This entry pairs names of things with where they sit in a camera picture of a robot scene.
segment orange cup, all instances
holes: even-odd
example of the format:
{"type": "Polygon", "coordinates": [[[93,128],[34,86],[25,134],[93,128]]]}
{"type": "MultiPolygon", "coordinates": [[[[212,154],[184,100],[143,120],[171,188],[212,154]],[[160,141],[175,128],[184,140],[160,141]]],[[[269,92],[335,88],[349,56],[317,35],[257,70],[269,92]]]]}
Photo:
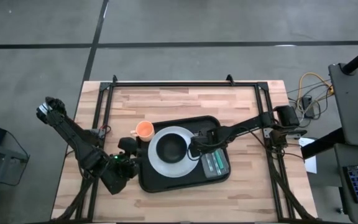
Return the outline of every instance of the orange cup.
{"type": "Polygon", "coordinates": [[[135,130],[131,131],[131,135],[139,137],[142,141],[148,142],[154,136],[154,127],[150,121],[141,121],[137,124],[135,130]]]}

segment white plate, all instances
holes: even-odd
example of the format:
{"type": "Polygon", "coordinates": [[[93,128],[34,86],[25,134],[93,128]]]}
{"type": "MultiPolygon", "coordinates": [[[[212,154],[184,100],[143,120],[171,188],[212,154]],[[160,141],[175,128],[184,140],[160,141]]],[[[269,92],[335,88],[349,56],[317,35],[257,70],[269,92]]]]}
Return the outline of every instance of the white plate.
{"type": "MultiPolygon", "coordinates": [[[[159,158],[159,156],[157,155],[157,143],[161,139],[161,137],[166,134],[180,135],[186,141],[187,147],[190,145],[190,139],[191,139],[191,137],[194,136],[194,134],[185,128],[171,126],[171,127],[164,128],[161,131],[157,132],[149,144],[149,152],[148,152],[149,161],[150,161],[152,167],[159,174],[164,175],[165,177],[171,177],[171,178],[183,177],[184,175],[187,175],[188,173],[190,173],[197,166],[198,160],[192,161],[188,158],[187,155],[181,161],[173,163],[173,164],[167,163],[167,162],[164,162],[163,160],[161,160],[159,158]]],[[[190,153],[189,153],[189,156],[192,159],[198,159],[198,157],[193,158],[190,153]]]]}

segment paper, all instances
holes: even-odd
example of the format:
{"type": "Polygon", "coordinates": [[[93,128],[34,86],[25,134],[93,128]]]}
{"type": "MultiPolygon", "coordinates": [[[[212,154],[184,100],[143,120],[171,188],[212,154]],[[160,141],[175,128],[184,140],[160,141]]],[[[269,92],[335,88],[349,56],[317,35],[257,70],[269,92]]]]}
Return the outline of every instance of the paper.
{"type": "MultiPolygon", "coordinates": [[[[309,138],[300,138],[299,145],[305,146],[314,142],[314,139],[309,138]]],[[[307,160],[305,160],[305,168],[307,172],[317,174],[317,163],[316,163],[316,156],[313,156],[307,160]]]]}

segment wooden tabletop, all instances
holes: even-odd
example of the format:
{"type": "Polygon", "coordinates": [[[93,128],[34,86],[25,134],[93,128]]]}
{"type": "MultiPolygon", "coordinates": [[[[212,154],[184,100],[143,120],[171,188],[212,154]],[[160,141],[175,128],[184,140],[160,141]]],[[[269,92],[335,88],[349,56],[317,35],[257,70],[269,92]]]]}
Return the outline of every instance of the wooden tabletop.
{"type": "MultiPolygon", "coordinates": [[[[287,105],[284,82],[266,82],[270,88],[273,107],[287,105]]],[[[75,117],[76,123],[84,129],[92,126],[99,84],[100,82],[84,82],[75,117]]],[[[106,98],[105,96],[102,104],[102,114],[106,98]]],[[[104,150],[108,154],[117,154],[118,140],[130,136],[129,132],[139,121],[168,121],[202,115],[214,116],[221,125],[227,126],[257,116],[254,89],[240,86],[115,88],[109,115],[112,130],[106,136],[104,150]]],[[[255,133],[262,138],[260,131],[255,133]]],[[[301,156],[298,146],[290,146],[286,151],[301,156]]],[[[135,177],[128,181],[127,187],[119,194],[111,195],[100,182],[94,221],[276,221],[264,148],[251,134],[246,134],[230,143],[227,152],[232,170],[230,177],[219,184],[150,194],[140,188],[135,177]]],[[[307,211],[317,217],[303,161],[289,155],[285,156],[284,160],[291,190],[307,211]]],[[[65,159],[52,218],[58,217],[69,206],[80,185],[81,176],[77,162],[74,154],[70,154],[65,159]]],[[[280,198],[286,213],[281,191],[280,198]]],[[[85,203],[84,216],[87,210],[88,200],[85,203]]]]}

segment gray floor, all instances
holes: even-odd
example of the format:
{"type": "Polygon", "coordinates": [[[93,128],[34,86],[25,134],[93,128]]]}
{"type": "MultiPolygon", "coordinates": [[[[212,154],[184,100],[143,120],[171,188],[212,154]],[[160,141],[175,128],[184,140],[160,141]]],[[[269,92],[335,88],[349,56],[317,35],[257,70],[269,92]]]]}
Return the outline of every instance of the gray floor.
{"type": "MultiPolygon", "coordinates": [[[[101,5],[102,0],[0,0],[0,44],[90,44],[101,5]]],[[[358,40],[358,0],[111,0],[100,42],[300,40],[358,40]]],[[[35,117],[35,109],[45,96],[55,96],[75,114],[89,52],[0,50],[0,127],[31,154],[20,185],[0,194],[0,223],[49,219],[66,144],[35,117]]],[[[90,80],[110,80],[113,74],[120,80],[222,80],[232,74],[236,80],[284,80],[289,91],[298,88],[305,72],[329,78],[329,64],[357,54],[358,45],[98,49],[90,80]]],[[[316,82],[308,77],[304,85],[316,82]]],[[[296,98],[296,92],[289,96],[296,98]]],[[[335,99],[328,105],[307,127],[307,136],[340,127],[335,99]]],[[[332,156],[319,155],[318,169],[332,169],[332,156]]],[[[348,221],[335,212],[339,194],[323,186],[326,181],[324,175],[310,175],[319,217],[348,221]]]]}

